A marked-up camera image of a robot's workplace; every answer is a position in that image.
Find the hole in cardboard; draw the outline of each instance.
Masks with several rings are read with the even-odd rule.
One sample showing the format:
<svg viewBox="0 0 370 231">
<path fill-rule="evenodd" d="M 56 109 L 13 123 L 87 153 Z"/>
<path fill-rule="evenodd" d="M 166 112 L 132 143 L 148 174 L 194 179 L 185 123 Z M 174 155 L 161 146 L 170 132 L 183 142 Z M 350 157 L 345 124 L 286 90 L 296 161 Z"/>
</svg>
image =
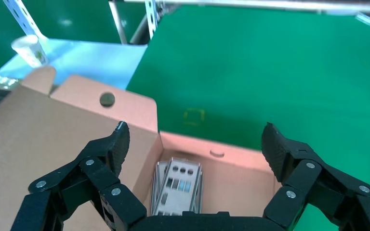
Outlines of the hole in cardboard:
<svg viewBox="0 0 370 231">
<path fill-rule="evenodd" d="M 209 153 L 211 154 L 211 156 L 216 157 L 216 158 L 222 158 L 225 156 L 224 152 L 221 152 L 218 150 L 211 150 Z"/>
<path fill-rule="evenodd" d="M 100 97 L 100 104 L 103 107 L 111 107 L 116 102 L 116 98 L 110 92 L 103 93 Z"/>
</svg>

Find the white cup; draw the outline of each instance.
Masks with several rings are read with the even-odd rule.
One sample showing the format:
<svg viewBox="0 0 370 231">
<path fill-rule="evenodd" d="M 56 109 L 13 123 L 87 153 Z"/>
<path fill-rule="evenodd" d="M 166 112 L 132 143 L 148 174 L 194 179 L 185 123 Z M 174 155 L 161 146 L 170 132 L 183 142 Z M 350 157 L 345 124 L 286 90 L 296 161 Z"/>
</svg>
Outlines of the white cup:
<svg viewBox="0 0 370 231">
<path fill-rule="evenodd" d="M 49 63 L 36 35 L 17 38 L 11 46 L 31 67 L 39 67 Z"/>
</svg>

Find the box flap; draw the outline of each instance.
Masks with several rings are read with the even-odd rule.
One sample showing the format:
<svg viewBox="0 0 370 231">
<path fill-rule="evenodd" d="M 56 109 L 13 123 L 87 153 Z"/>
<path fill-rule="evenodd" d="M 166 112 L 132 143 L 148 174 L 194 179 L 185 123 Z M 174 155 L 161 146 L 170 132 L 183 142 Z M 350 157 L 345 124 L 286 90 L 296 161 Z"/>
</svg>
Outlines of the box flap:
<svg viewBox="0 0 370 231">
<path fill-rule="evenodd" d="M 22 86 L 49 95 L 55 76 L 54 67 L 43 66 L 29 73 L 22 81 Z"/>
<path fill-rule="evenodd" d="M 48 97 L 54 75 L 52 67 L 36 69 L 23 85 L 0 103 L 0 230 L 10 229 L 32 181 L 69 163 L 88 141 L 109 136 L 118 120 L 126 119 L 117 116 L 116 113 L 120 113 L 117 107 L 100 107 L 98 111 L 92 110 L 93 113 L 83 110 L 85 102 L 80 101 L 87 99 L 84 91 L 88 94 L 90 92 L 87 84 L 92 84 L 98 90 L 105 89 L 116 96 L 123 95 L 124 102 L 128 99 L 133 103 L 124 106 L 127 111 L 140 111 L 133 115 L 134 123 L 143 125 L 143 128 L 129 123 L 130 149 L 119 178 L 139 198 L 145 198 L 146 192 L 140 191 L 138 184 L 151 183 L 153 165 L 148 162 L 156 162 L 158 156 L 151 156 L 148 152 L 160 153 L 162 149 L 156 132 L 155 103 L 132 93 L 119 94 L 122 91 L 93 81 L 84 81 L 82 77 L 72 77 L 66 83 L 69 84 L 67 88 L 60 86 L 54 98 L 63 99 L 61 96 L 66 95 L 68 88 L 71 88 L 70 94 L 73 97 L 65 98 L 70 100 L 68 102 L 80 105 L 77 108 Z M 99 104 L 98 97 L 90 101 L 90 106 L 96 108 L 95 102 Z M 142 110 L 141 105 L 145 105 L 151 112 Z M 123 110 L 121 114 L 130 116 L 125 112 Z M 144 121 L 149 121 L 151 125 L 141 123 L 142 116 L 147 116 Z M 65 222 L 64 230 L 107 229 L 94 207 L 88 203 L 79 207 Z"/>
<path fill-rule="evenodd" d="M 197 154 L 205 158 L 220 160 L 221 162 L 240 167 L 257 169 L 273 175 L 269 163 L 260 151 L 164 131 L 161 131 L 160 135 L 164 149 Z"/>
<path fill-rule="evenodd" d="M 115 103 L 103 107 L 100 97 L 112 93 Z M 157 105 L 151 98 L 119 90 L 81 76 L 71 75 L 51 95 L 52 99 L 94 112 L 117 121 L 123 120 L 152 132 L 158 132 Z"/>
</svg>

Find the rectangular cutout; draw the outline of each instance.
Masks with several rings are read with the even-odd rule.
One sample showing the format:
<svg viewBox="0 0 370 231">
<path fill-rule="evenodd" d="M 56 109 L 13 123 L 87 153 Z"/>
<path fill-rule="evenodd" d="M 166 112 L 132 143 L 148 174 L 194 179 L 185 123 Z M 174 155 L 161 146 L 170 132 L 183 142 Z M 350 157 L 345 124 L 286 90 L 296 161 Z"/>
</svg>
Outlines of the rectangular cutout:
<svg viewBox="0 0 370 231">
<path fill-rule="evenodd" d="M 191 190 L 191 182 L 187 181 L 186 182 L 186 185 L 185 185 L 185 192 L 189 192 L 189 190 Z"/>
<path fill-rule="evenodd" d="M 170 187 L 171 187 L 171 185 L 172 185 L 172 178 L 168 178 L 168 181 L 167 181 L 167 185 L 166 185 L 166 187 L 167 187 L 167 188 L 170 188 Z"/>
<path fill-rule="evenodd" d="M 176 189 L 176 188 L 178 188 L 178 183 L 179 183 L 179 180 L 178 180 L 178 179 L 174 179 L 174 180 L 173 180 L 172 189 Z"/>
<path fill-rule="evenodd" d="M 161 204 L 165 205 L 167 203 L 168 193 L 164 193 L 161 198 Z"/>
<path fill-rule="evenodd" d="M 179 190 L 179 191 L 183 191 L 183 190 L 184 190 L 184 187 L 185 187 L 185 181 L 181 180 L 181 181 L 179 182 L 178 190 Z"/>
</svg>

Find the screw head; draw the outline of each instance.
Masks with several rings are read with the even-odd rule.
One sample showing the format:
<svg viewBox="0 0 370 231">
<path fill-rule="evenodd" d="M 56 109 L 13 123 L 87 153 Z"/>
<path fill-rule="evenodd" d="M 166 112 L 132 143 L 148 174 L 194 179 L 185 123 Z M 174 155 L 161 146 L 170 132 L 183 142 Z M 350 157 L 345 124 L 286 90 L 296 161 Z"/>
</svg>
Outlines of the screw head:
<svg viewBox="0 0 370 231">
<path fill-rule="evenodd" d="M 315 167 L 316 167 L 313 163 L 307 163 L 306 165 L 307 165 L 307 167 L 309 167 L 309 168 L 315 168 Z"/>
<path fill-rule="evenodd" d="M 366 193 L 369 193 L 370 192 L 370 189 L 368 187 L 364 186 L 364 185 L 361 185 L 359 187 L 359 189 L 361 189 L 361 191 L 366 192 Z"/>
<path fill-rule="evenodd" d="M 42 180 L 42 181 L 39 181 L 37 184 L 36 184 L 36 188 L 41 188 L 41 187 L 43 187 L 43 186 L 45 186 L 46 185 L 46 182 L 44 181 L 44 180 Z"/>
<path fill-rule="evenodd" d="M 120 192 L 121 192 L 121 189 L 115 188 L 111 190 L 111 195 L 117 196 L 118 194 L 120 194 Z"/>
<path fill-rule="evenodd" d="M 92 164 L 94 164 L 94 160 L 88 160 L 88 161 L 86 161 L 86 165 L 92 165 Z"/>
<path fill-rule="evenodd" d="M 293 191 L 287 191 L 286 192 L 286 195 L 289 197 L 289 198 L 296 198 L 296 194 L 293 192 Z"/>
</svg>

